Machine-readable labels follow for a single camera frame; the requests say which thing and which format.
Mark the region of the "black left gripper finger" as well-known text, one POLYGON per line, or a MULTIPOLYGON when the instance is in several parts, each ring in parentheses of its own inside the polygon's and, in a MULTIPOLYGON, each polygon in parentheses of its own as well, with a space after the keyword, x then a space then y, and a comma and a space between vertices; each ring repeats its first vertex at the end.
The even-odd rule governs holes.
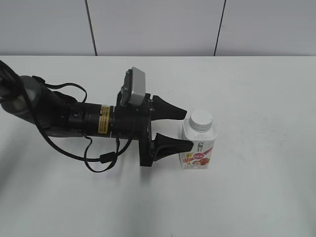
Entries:
POLYGON ((154 139, 153 161, 158 161, 174 154, 190 152, 193 145, 192 141, 175 139, 157 133, 154 139))
POLYGON ((156 95, 152 97, 152 107, 151 120, 183 120, 187 114, 186 110, 171 105, 156 95))

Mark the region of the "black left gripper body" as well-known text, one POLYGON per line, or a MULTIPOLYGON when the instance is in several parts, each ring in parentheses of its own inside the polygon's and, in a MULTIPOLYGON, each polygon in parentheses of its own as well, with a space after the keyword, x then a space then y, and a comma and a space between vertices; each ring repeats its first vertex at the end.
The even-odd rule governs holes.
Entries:
POLYGON ((119 149, 118 156, 122 155, 131 141, 138 141, 140 166, 151 167, 153 165, 153 152, 151 151, 151 113, 152 104, 150 94, 146 94, 140 106, 130 104, 122 106, 120 101, 122 94, 117 96, 117 104, 114 108, 114 117, 111 124, 111 137, 128 140, 127 144, 119 149))

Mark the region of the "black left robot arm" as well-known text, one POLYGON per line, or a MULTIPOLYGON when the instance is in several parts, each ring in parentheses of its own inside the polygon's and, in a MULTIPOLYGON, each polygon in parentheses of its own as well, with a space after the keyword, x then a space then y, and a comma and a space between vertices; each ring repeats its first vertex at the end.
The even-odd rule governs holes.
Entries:
POLYGON ((63 94, 62 84, 51 85, 37 76, 20 76, 8 65, 0 65, 0 105, 9 114, 34 124, 44 140, 70 158, 114 167, 118 157, 137 141, 141 166, 150 167, 164 157, 188 152, 193 143, 152 135, 154 120, 183 120, 187 112, 146 92, 145 73, 136 67, 127 70, 114 106, 77 101, 63 94), (116 150, 98 158, 77 156, 58 147, 52 138, 114 138, 116 150))

